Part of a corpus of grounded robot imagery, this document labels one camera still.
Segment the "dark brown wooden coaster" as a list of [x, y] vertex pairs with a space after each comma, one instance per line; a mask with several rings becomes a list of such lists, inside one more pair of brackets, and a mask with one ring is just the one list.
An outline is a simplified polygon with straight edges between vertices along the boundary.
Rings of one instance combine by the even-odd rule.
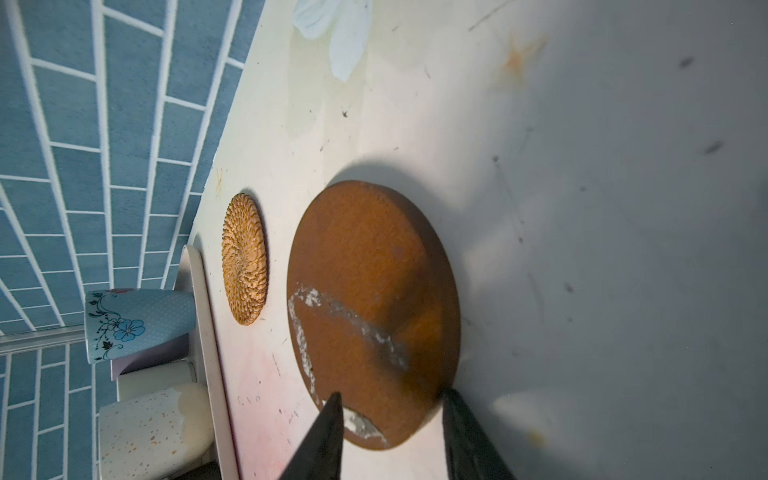
[[388, 450], [431, 419], [458, 368], [460, 305], [438, 235], [404, 195], [323, 190], [294, 235], [286, 300], [304, 385], [317, 407], [341, 396], [349, 441]]

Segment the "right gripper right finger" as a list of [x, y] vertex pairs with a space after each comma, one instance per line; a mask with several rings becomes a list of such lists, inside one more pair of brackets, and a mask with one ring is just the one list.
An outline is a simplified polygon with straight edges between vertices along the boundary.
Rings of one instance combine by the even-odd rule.
[[442, 399], [448, 478], [515, 480], [459, 392], [446, 389]]

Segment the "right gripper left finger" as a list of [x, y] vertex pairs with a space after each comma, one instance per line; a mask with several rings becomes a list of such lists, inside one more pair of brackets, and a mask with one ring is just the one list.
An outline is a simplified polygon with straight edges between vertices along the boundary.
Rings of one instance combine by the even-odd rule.
[[334, 392], [320, 410], [279, 479], [340, 479], [343, 441], [342, 396], [339, 392]]

